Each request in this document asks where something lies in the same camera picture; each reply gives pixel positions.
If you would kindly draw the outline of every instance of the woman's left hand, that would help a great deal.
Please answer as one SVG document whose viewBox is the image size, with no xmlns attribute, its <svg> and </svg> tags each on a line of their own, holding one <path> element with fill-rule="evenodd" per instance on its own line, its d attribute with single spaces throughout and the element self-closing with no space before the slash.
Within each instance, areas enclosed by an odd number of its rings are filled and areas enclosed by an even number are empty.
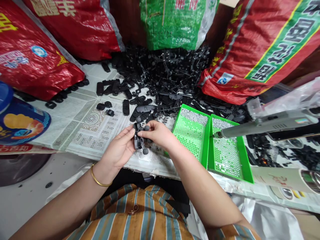
<svg viewBox="0 0 320 240">
<path fill-rule="evenodd" d="M 134 148 L 135 130 L 133 125 L 123 129 L 109 144 L 101 158 L 108 167 L 120 170 L 136 151 Z"/>
</svg>

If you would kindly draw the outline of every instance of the bracelet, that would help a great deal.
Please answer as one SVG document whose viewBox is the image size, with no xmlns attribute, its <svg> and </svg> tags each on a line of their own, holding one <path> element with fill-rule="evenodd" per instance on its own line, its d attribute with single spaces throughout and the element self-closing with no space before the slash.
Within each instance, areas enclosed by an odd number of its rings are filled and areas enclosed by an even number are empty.
<svg viewBox="0 0 320 240">
<path fill-rule="evenodd" d="M 110 184 L 102 184 L 102 183 L 99 183 L 99 182 L 98 182 L 98 180 L 96 179 L 96 177 L 95 177 L 94 174 L 93 174 L 93 165 L 95 165 L 95 163 L 91 165 L 91 175 L 92 175 L 92 177 L 93 177 L 93 180 L 94 180 L 97 184 L 99 184 L 101 187 L 109 187 L 109 186 L 112 184 L 112 182 L 111 182 Z"/>
</svg>

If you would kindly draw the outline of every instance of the blue plastic container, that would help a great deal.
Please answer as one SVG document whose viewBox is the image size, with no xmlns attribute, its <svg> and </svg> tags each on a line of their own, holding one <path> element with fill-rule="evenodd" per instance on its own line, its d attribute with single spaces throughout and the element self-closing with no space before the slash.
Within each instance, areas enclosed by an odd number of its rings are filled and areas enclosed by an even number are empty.
<svg viewBox="0 0 320 240">
<path fill-rule="evenodd" d="M 0 144 L 20 145 L 43 134 L 51 123 L 49 113 L 13 96 L 13 89 L 0 81 Z"/>
</svg>

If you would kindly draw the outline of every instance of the perforated tray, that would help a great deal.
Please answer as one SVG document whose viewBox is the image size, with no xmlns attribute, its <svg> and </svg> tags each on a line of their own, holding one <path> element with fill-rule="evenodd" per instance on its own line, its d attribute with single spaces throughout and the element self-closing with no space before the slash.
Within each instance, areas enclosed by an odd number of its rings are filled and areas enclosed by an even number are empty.
<svg viewBox="0 0 320 240">
<path fill-rule="evenodd" d="M 206 126 L 193 122 L 181 115 L 183 109 L 190 110 L 202 116 L 208 117 Z M 177 139 L 199 160 L 207 169 L 208 164 L 208 147 L 211 117 L 192 107 L 183 104 L 179 110 L 176 122 L 174 123 L 172 133 Z"/>
<path fill-rule="evenodd" d="M 218 119 L 233 126 L 239 125 L 217 115 L 211 115 L 208 170 L 254 184 L 243 137 L 214 138 L 213 134 L 221 129 L 213 126 L 212 119 Z"/>
</svg>

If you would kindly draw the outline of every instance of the work table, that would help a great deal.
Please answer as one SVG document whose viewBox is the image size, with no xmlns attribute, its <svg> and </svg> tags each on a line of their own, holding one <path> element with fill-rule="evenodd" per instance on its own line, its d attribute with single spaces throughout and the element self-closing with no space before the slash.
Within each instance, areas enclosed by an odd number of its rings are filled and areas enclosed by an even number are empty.
<svg viewBox="0 0 320 240">
<path fill-rule="evenodd" d="M 130 115 L 124 116 L 122 113 L 122 102 L 126 97 L 123 93 L 120 93 L 118 96 L 112 96 L 112 94 L 97 96 L 97 82 L 105 79 L 118 78 L 121 81 L 124 79 L 123 76 L 117 73 L 117 70 L 109 66 L 111 72 L 106 73 L 99 64 L 84 65 L 83 67 L 90 84 L 68 94 L 68 98 L 64 102 L 57 104 L 56 108 L 48 109 L 45 107 L 44 102 L 41 101 L 31 102 L 33 106 L 48 112 L 52 117 L 52 122 L 49 129 L 43 135 L 30 142 L 30 144 L 70 152 L 93 160 L 100 160 L 110 141 L 123 128 L 132 124 L 129 119 L 136 106 L 130 105 Z M 145 95 L 146 91 L 147 88 L 142 89 L 140 96 Z M 104 111 L 96 109 L 98 103 L 104 103 L 105 101 L 112 103 L 112 108 L 110 109 L 115 113 L 113 117 L 105 114 L 107 108 Z M 165 122 L 166 126 L 172 129 L 175 119 L 168 118 Z M 320 151 L 319 146 L 307 143 L 305 139 L 303 141 L 305 144 L 309 144 Z M 278 155 L 277 162 L 285 163 L 288 162 L 288 159 L 282 159 Z M 298 161 L 289 166 L 304 168 Z M 125 165 L 125 168 L 149 173 L 154 176 L 179 180 L 171 159 L 165 157 L 162 149 L 154 144 L 151 145 L 149 154 L 147 155 L 143 155 L 142 150 L 135 152 Z M 268 186 L 258 183 L 253 185 L 242 181 L 239 182 L 216 173 L 210 172 L 210 174 L 226 192 L 320 213 L 320 197 L 316 194 L 306 194 L 305 198 L 294 198 L 292 201 L 288 201 L 276 197 Z"/>
</svg>

